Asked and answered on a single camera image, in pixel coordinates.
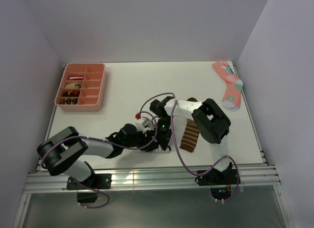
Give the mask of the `white black striped sock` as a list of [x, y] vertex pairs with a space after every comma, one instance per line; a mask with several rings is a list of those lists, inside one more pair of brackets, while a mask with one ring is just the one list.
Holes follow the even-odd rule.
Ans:
[[150, 151], [150, 153], [170, 153], [171, 152], [171, 147], [167, 146], [165, 149], [161, 148], [161, 146], [159, 146], [158, 148]]

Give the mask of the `brown striped sock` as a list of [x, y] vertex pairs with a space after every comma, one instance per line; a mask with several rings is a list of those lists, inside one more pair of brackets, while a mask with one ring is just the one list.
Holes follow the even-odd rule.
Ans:
[[195, 122], [191, 119], [188, 119], [183, 137], [181, 139], [180, 149], [190, 153], [194, 152], [198, 142], [199, 134], [200, 132]]

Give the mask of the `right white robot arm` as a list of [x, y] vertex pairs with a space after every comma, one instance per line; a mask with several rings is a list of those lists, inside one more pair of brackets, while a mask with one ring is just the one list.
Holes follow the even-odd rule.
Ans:
[[175, 101], [173, 97], [166, 97], [162, 101], [154, 100], [150, 110], [165, 123], [158, 124], [160, 133], [171, 127], [171, 116], [187, 119], [180, 148], [193, 152], [202, 136], [210, 144], [210, 153], [214, 161], [212, 178], [216, 183], [224, 183], [230, 176], [229, 169], [232, 162], [228, 159], [228, 140], [231, 121], [213, 99], [197, 101], [194, 98], [186, 101]]

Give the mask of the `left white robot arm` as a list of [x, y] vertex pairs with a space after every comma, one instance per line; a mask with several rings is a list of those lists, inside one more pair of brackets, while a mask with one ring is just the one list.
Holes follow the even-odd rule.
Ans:
[[83, 188], [91, 188], [96, 177], [87, 162], [81, 162], [82, 155], [94, 155], [112, 159], [124, 150], [144, 150], [157, 137], [157, 127], [145, 133], [134, 125], [126, 124], [119, 132], [100, 139], [83, 136], [74, 127], [67, 127], [37, 147], [41, 158], [41, 167], [51, 176], [66, 174], [78, 180]]

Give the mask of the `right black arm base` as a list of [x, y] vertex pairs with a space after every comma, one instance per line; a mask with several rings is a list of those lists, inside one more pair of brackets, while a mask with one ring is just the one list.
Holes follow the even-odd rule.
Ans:
[[194, 182], [199, 186], [209, 186], [211, 196], [217, 202], [225, 202], [233, 195], [232, 186], [238, 189], [241, 183], [240, 174], [237, 169], [233, 169], [230, 162], [223, 172], [212, 169], [207, 174], [196, 177]]

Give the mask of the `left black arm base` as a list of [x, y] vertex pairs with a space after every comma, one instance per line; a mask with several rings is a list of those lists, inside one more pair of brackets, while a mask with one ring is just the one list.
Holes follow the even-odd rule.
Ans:
[[[87, 208], [104, 207], [110, 202], [110, 196], [102, 189], [110, 189], [112, 174], [92, 174], [88, 179], [79, 182], [73, 177], [68, 178], [66, 189], [77, 192], [77, 202]], [[106, 197], [106, 202], [102, 205], [92, 206], [100, 197]]]

